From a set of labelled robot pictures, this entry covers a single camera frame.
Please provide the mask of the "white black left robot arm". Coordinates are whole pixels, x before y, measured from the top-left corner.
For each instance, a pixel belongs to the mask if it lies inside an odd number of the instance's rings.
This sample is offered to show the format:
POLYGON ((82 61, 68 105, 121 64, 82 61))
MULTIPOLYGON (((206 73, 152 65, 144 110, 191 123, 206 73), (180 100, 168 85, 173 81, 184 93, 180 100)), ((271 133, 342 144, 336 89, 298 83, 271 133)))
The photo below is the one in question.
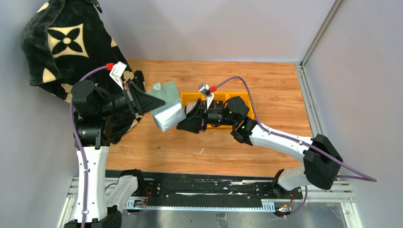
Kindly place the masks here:
POLYGON ((135 192, 143 193, 140 170, 124 171, 116 187, 106 195, 106 160, 112 134, 112 116, 128 112, 145 114, 165 101, 147 94, 132 80, 112 95, 91 80, 81 80, 72 88, 71 121, 79 164, 78 198, 73 219, 67 228, 119 228, 124 206, 135 192))

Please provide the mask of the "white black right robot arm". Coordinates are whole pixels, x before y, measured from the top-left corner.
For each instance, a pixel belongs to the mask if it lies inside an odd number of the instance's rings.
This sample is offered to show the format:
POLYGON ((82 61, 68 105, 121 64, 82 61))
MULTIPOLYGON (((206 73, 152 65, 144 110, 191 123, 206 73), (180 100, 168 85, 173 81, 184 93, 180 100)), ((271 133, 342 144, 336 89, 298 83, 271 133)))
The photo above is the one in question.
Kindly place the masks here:
POLYGON ((267 191, 278 198, 304 185, 329 190, 341 168, 336 161, 343 159, 326 136, 297 136, 259 124, 248 116, 249 107, 240 96, 225 102, 213 101, 210 106, 198 99, 188 104, 185 111, 186 118, 178 123, 178 130, 199 133, 208 125, 231 126, 231 135, 239 143, 270 148, 302 162, 301 166, 276 173, 267 191))

